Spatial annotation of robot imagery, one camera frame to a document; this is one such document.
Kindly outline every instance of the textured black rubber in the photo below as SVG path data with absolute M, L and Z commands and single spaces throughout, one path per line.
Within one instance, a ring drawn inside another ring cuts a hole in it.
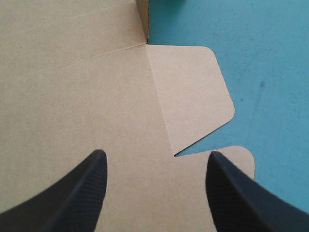
M 309 215 L 251 180 L 220 152 L 212 152 L 206 193 L 218 232 L 309 232 Z
M 93 232 L 106 185 L 106 155 L 96 150 L 51 187 L 0 214 L 0 231 Z

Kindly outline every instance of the teal surface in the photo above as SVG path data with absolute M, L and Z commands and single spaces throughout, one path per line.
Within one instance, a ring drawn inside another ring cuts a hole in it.
M 149 43 L 211 48 L 235 105 L 182 154 L 242 145 L 256 181 L 309 212 L 309 1 L 151 0 Z

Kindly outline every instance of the cardboard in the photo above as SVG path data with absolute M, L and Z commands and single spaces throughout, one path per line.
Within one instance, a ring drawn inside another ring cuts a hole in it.
M 140 13 L 141 23 L 145 33 L 146 40 L 149 37 L 149 0 L 137 0 L 137 7 Z
M 204 183 L 209 153 L 173 157 L 174 151 L 209 128 L 192 132 L 190 127 L 204 119 L 196 117 L 192 122 L 187 110 L 177 107 L 179 101 L 189 106 L 187 100 L 176 97 L 175 105 L 168 102 L 164 72 L 174 80 L 178 76 L 175 87 L 183 91 L 186 85 L 180 82 L 201 81 L 210 70 L 218 76 L 214 81 L 219 84 L 213 86 L 224 87 L 218 91 L 230 106 L 218 66 L 208 66 L 215 61 L 196 66 L 202 70 L 192 79 L 191 66 L 179 63 L 183 69 L 178 74 L 170 68 L 175 67 L 176 56 L 184 60 L 194 53 L 199 58 L 214 56 L 205 48 L 191 52 L 183 47 L 170 47 L 169 53 L 162 51 L 159 56 L 162 47 L 145 45 L 135 2 L 100 2 L 105 3 L 99 7 L 108 7 L 98 9 L 98 1 L 85 3 L 88 8 L 77 4 L 64 19 L 62 5 L 48 1 L 50 12 L 42 10 L 46 21 L 38 13 L 33 16 L 37 20 L 31 16 L 24 22 L 19 17 L 33 9 L 30 3 L 21 3 L 16 9 L 23 7 L 25 12 L 12 13 L 15 28 L 0 36 L 0 176 L 4 177 L 0 178 L 0 211 L 44 190 L 101 148 L 108 156 L 108 186 L 97 231 L 213 230 Z M 0 1 L 4 3 L 7 9 L 17 4 Z M 69 11 L 73 1 L 67 4 Z M 55 20 L 51 12 L 58 12 Z M 44 25 L 38 26 L 40 19 Z M 207 81 L 200 84 L 205 92 L 212 88 Z M 203 105 L 211 96 L 197 102 L 194 96 L 202 92 L 191 91 L 184 97 L 193 97 L 195 107 L 208 109 Z M 170 115 L 168 107 L 184 114 L 185 120 Z M 180 125 L 188 138 L 183 138 L 184 133 L 176 138 Z M 253 176 L 248 150 L 236 146 L 224 152 Z
M 234 116 L 214 53 L 206 47 L 147 45 L 174 154 Z

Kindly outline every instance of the cardboard edge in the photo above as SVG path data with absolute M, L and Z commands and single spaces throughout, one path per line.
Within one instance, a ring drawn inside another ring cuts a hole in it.
M 140 19 L 143 25 L 146 41 L 149 38 L 149 0 L 137 0 L 136 2 Z
M 222 78 L 223 78 L 223 80 L 224 80 L 225 87 L 226 87 L 226 89 L 227 89 L 228 95 L 229 95 L 230 100 L 231 100 L 231 102 L 232 102 L 232 104 L 231 104 L 231 111 L 232 111 L 232 114 L 231 114 L 231 116 L 229 117 L 229 120 L 227 120 L 227 121 L 222 125 L 222 126 L 224 126 L 226 123 L 230 122 L 230 121 L 234 118 L 234 116 L 235 116 L 235 104 L 234 104 L 234 102 L 233 102 L 231 93 L 230 93 L 230 91 L 228 90 L 228 87 L 227 87 L 225 78 L 224 78 L 224 76 L 223 76 L 223 73 L 222 73 L 222 70 L 221 70 L 221 68 L 220 68 L 220 64 L 219 64 L 219 61 L 218 61 L 218 59 L 217 59 L 217 56 L 216 56 L 215 52 L 214 52 L 212 49 L 210 49 L 209 47 L 206 47 L 206 46 L 198 46 L 198 47 L 203 47 L 203 48 L 205 48 L 205 49 L 206 49 L 208 52 L 210 52 L 210 53 L 213 55 L 213 57 L 215 58 L 215 60 L 216 60 L 216 62 L 217 62 L 217 64 L 218 64 L 220 73 L 221 73 L 221 75 L 222 75 Z
M 214 149 L 211 149 L 211 150 L 207 150 L 207 151 L 201 151 L 201 152 L 196 152 L 196 153 L 190 153 L 190 154 L 186 154 L 186 155 L 183 155 L 183 156 L 176 156 L 175 158 L 178 159 L 180 157 L 187 157 L 189 155 L 205 155 L 205 154 L 210 154 L 212 151 L 219 151 L 219 152 L 222 152 L 222 154 L 228 158 L 233 164 L 235 164 L 235 162 L 233 160 L 230 159 L 230 155 L 227 154 L 225 155 L 225 151 L 226 150 L 238 150 L 238 152 L 240 154 L 245 154 L 246 156 L 248 156 L 251 160 L 251 163 L 253 164 L 253 173 L 252 175 L 248 175 L 251 179 L 255 179 L 255 169 L 256 169 L 256 166 L 255 166 L 255 158 L 254 158 L 254 155 L 253 153 L 246 147 L 244 146 L 241 146 L 241 145 L 231 145 L 231 146 L 224 146 L 224 147 L 220 147 L 220 148 L 214 148 Z

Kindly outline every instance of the box flap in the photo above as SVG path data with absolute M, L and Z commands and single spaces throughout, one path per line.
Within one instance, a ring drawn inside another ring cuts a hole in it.
M 206 47 L 147 45 L 174 154 L 234 116 L 214 53 Z

